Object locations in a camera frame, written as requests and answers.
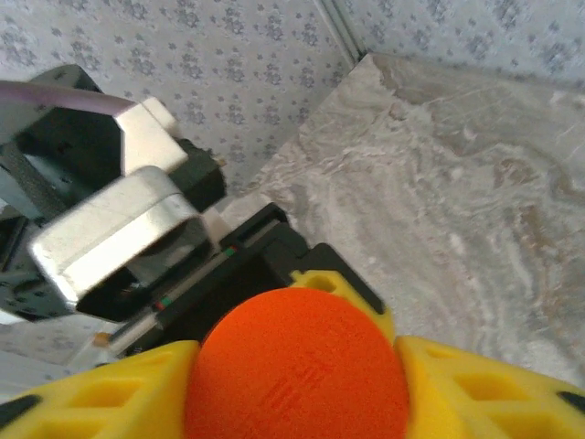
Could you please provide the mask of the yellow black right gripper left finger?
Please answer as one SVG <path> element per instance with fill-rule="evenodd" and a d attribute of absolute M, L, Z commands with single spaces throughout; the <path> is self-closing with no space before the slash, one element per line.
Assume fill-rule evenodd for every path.
<path fill-rule="evenodd" d="M 30 389 L 1 405 L 3 438 L 183 438 L 196 341 Z"/>

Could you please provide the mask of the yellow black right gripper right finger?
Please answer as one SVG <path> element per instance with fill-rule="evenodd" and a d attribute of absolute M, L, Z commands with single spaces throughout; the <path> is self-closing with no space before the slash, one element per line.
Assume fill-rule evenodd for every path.
<path fill-rule="evenodd" d="M 421 337 L 395 342 L 410 396 L 409 438 L 581 438 L 584 391 Z"/>

